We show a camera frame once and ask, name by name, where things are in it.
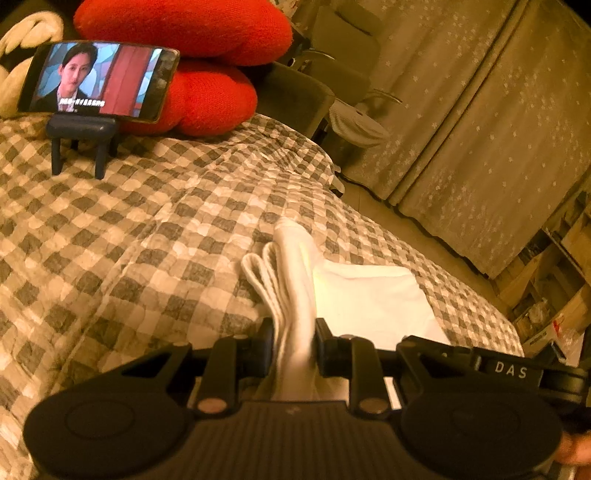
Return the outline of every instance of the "checkered bedspread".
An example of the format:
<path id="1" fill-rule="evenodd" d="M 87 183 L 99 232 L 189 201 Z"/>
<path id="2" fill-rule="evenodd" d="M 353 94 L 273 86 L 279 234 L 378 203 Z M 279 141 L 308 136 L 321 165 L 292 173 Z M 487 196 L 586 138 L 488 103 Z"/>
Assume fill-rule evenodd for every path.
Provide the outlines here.
<path id="1" fill-rule="evenodd" d="M 43 127 L 0 124 L 0 479 L 27 476 L 21 428 L 46 395 L 169 342 L 251 330 L 265 312 L 239 261 L 282 215 L 332 261 L 409 268 L 453 344 L 522 354 L 494 307 L 343 204 L 325 153 L 272 119 L 127 137 L 102 181 L 82 142 L 51 177 Z"/>

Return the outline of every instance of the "man's black hair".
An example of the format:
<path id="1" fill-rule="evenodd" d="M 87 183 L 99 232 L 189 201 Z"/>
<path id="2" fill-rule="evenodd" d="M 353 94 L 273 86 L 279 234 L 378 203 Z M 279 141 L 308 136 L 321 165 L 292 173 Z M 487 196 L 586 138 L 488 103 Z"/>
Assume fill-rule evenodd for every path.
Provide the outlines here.
<path id="1" fill-rule="evenodd" d="M 99 49 L 96 48 L 91 42 L 77 43 L 67 51 L 66 56 L 61 63 L 62 68 L 65 68 L 69 61 L 79 53 L 86 53 L 88 55 L 88 58 L 90 58 L 90 68 L 92 68 L 95 65 L 96 58 L 99 56 Z"/>

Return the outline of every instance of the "ribbed black surface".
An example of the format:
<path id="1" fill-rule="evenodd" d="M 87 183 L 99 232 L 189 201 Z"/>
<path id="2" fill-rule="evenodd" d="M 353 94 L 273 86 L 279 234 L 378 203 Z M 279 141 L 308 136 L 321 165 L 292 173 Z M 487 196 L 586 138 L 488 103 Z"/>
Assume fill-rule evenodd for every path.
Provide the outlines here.
<path id="1" fill-rule="evenodd" d="M 441 480 L 414 462 L 383 422 L 344 403 L 243 404 L 197 424 L 184 447 L 138 480 Z"/>

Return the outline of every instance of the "phone stand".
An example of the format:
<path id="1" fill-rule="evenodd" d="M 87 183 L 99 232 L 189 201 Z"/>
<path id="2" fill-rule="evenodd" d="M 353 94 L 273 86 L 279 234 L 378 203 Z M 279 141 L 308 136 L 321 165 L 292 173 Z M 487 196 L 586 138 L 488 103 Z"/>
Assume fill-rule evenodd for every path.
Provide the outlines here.
<path id="1" fill-rule="evenodd" d="M 79 140 L 98 142 L 95 157 L 95 178 L 98 180 L 105 177 L 107 155 L 117 156 L 119 122 L 115 118 L 55 113 L 47 122 L 46 132 L 51 138 L 52 175 L 59 175 L 63 167 L 60 154 L 62 138 L 71 140 L 74 150 L 78 149 Z"/>

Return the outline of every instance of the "human hand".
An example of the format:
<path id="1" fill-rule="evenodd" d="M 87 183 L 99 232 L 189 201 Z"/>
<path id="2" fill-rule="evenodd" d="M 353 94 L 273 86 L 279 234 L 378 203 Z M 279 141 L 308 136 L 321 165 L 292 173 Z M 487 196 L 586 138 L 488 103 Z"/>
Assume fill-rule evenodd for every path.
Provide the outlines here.
<path id="1" fill-rule="evenodd" d="M 578 466 L 574 480 L 591 480 L 591 433 L 570 435 L 564 433 L 554 458 L 563 465 Z"/>

